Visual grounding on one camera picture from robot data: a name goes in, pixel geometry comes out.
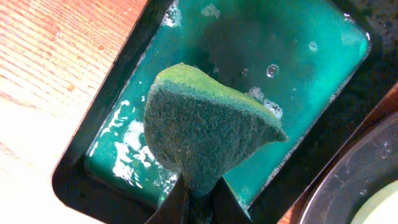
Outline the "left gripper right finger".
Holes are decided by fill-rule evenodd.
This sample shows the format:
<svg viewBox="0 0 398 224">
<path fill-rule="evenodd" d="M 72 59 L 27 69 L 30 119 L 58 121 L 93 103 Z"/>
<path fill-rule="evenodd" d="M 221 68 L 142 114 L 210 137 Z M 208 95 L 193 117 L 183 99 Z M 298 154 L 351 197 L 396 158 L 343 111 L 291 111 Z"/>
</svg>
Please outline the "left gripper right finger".
<svg viewBox="0 0 398 224">
<path fill-rule="evenodd" d="M 211 193 L 213 224 L 251 224 L 251 219 L 244 213 L 229 185 L 222 177 L 217 181 Z"/>
</svg>

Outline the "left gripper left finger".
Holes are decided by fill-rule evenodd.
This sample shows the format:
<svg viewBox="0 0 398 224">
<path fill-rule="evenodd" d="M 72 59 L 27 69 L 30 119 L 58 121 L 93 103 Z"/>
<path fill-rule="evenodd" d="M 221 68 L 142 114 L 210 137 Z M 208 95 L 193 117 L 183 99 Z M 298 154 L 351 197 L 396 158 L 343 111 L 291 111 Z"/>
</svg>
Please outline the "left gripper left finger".
<svg viewBox="0 0 398 224">
<path fill-rule="evenodd" d="M 188 187 L 182 175 L 145 224 L 188 224 Z"/>
</svg>

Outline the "green scrub sponge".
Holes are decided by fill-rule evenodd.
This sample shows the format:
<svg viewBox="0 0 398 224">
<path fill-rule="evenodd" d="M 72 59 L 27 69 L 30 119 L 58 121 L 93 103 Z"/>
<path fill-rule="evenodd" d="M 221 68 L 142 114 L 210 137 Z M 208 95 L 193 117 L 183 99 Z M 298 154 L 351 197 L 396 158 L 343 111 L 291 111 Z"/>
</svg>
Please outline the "green scrub sponge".
<svg viewBox="0 0 398 224">
<path fill-rule="evenodd" d="M 162 70 L 151 85 L 144 136 L 157 162 L 183 176 L 190 223 L 211 222 L 211 191 L 227 171 L 262 146 L 288 141 L 271 110 L 184 63 Z"/>
</svg>

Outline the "white plate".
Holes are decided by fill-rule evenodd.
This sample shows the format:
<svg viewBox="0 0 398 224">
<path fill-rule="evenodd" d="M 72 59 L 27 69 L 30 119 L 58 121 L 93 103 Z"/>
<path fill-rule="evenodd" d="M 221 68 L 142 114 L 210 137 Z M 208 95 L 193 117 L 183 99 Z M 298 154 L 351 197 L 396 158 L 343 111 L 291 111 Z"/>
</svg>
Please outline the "white plate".
<svg viewBox="0 0 398 224">
<path fill-rule="evenodd" d="M 397 181 L 372 195 L 356 212 L 351 224 L 397 224 Z"/>
</svg>

